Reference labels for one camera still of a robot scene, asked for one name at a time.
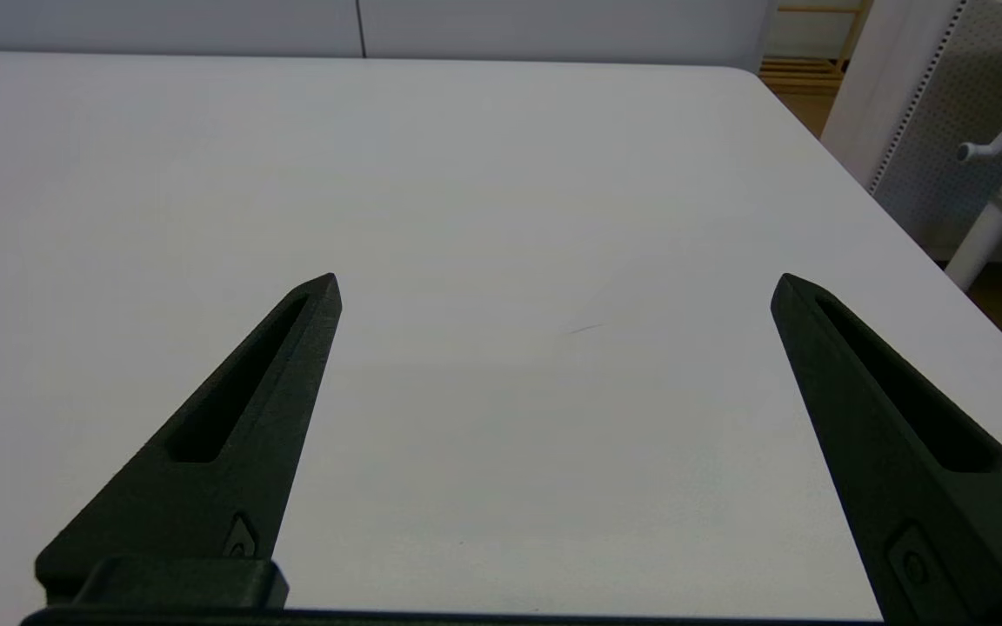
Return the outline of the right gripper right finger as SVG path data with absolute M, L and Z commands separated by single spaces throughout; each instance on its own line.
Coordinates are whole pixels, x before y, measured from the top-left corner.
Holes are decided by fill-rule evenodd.
M 1002 444 L 828 290 L 771 314 L 884 621 L 1002 625 Z

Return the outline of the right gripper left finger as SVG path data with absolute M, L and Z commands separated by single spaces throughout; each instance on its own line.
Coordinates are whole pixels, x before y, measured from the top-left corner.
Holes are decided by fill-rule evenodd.
M 279 609 L 273 552 L 342 302 L 299 284 L 40 551 L 49 607 Z

